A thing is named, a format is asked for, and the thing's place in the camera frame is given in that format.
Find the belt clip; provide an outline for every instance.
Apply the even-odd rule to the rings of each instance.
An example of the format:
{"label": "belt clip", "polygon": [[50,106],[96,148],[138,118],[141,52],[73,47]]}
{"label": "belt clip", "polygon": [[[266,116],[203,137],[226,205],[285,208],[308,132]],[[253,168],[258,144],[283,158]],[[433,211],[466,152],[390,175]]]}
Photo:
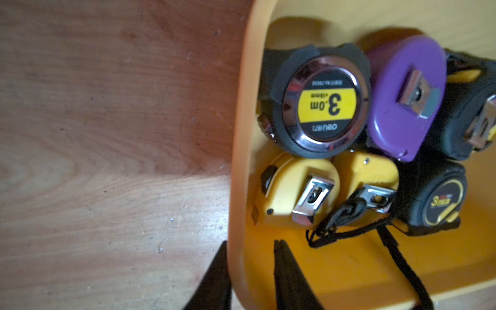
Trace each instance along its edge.
{"label": "belt clip", "polygon": [[324,179],[315,175],[308,175],[307,185],[298,203],[293,209],[293,221],[309,226],[313,224],[313,217],[334,187],[334,180]]}
{"label": "belt clip", "polygon": [[428,119],[439,103],[439,89],[431,87],[422,71],[413,70],[399,96],[399,104],[410,108],[418,117]]}
{"label": "belt clip", "polygon": [[365,184],[353,194],[365,199],[367,208],[378,213],[387,213],[396,195],[396,191],[379,186]]}
{"label": "belt clip", "polygon": [[484,104],[482,111],[472,121],[467,131],[465,139],[472,144],[477,151],[485,149],[489,140],[490,131],[496,125],[496,94],[491,95]]}

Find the wooden surface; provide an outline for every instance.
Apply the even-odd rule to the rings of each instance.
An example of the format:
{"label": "wooden surface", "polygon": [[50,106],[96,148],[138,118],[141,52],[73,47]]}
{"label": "wooden surface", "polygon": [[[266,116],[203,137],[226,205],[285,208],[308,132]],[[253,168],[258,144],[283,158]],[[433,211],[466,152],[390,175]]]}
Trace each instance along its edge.
{"label": "wooden surface", "polygon": [[227,238],[249,7],[0,4],[0,309],[186,303]]}

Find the yellow storage box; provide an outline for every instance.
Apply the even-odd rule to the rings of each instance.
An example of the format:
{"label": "yellow storage box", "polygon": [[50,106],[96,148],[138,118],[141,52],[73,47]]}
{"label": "yellow storage box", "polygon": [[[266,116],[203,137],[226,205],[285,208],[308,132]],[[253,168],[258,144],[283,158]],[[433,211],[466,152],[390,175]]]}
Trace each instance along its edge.
{"label": "yellow storage box", "polygon": [[[336,46],[394,26],[419,28],[444,47],[494,59],[495,11],[491,0],[254,1],[238,89],[228,237],[229,273],[244,307],[276,307],[273,244],[278,239],[288,242],[326,308],[406,309],[417,297],[375,231],[311,249],[303,227],[253,224],[259,176],[281,152],[256,124],[264,47]],[[496,284],[494,158],[496,146],[463,162],[469,190],[459,229],[424,237],[390,229],[434,301]]]}

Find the black tape measure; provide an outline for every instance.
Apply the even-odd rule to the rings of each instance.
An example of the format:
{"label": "black tape measure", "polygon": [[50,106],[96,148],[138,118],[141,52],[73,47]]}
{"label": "black tape measure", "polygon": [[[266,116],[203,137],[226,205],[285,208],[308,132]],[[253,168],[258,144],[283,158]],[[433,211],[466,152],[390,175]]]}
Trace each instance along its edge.
{"label": "black tape measure", "polygon": [[496,130],[496,61],[446,51],[443,103],[425,144],[454,160],[491,144]]}
{"label": "black tape measure", "polygon": [[412,164],[398,164],[398,169],[400,175],[418,178],[418,185],[398,192],[408,208],[393,221],[396,228],[409,236],[422,236],[460,226],[459,212],[467,194],[462,165],[429,154]]}
{"label": "black tape measure", "polygon": [[258,124],[293,155],[331,157],[363,131],[370,75],[369,61],[351,43],[336,48],[266,49]]}

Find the chrome ring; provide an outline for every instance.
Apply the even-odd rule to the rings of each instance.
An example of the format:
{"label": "chrome ring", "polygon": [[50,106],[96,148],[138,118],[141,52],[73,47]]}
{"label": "chrome ring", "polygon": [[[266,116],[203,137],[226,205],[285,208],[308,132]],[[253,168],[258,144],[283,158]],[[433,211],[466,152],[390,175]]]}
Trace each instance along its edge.
{"label": "chrome ring", "polygon": [[[348,76],[355,86],[357,106],[350,124],[336,137],[318,141],[303,132],[298,117],[298,102],[307,84],[321,73],[338,70]],[[282,117],[286,131],[300,147],[312,152],[329,152],[353,141],[361,133],[369,111],[369,90],[360,70],[348,59],[340,56],[319,56],[301,66],[291,78],[284,93]]]}

